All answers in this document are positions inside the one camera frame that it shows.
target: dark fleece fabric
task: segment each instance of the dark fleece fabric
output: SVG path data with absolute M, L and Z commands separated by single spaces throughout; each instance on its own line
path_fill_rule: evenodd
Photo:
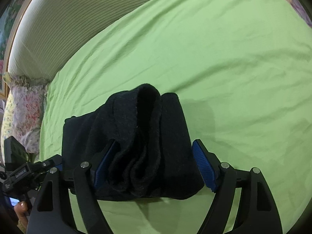
M 186 199 L 203 187 L 175 93 L 160 95 L 143 84 L 111 95 L 92 113 L 66 119 L 63 168 L 89 161 L 110 139 L 120 144 L 120 151 L 108 166 L 107 181 L 96 190 L 99 200 Z

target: green fabric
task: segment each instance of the green fabric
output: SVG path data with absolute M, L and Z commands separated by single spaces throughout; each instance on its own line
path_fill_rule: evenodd
M 287 232 L 312 195 L 311 59 L 312 31 L 285 0 L 151 0 L 96 35 L 56 75 L 40 158 L 61 153 L 66 118 L 150 83 L 178 94 L 192 140 L 235 168 L 262 170 Z M 117 234 L 191 234 L 213 196 L 203 188 L 184 201 L 100 206 Z

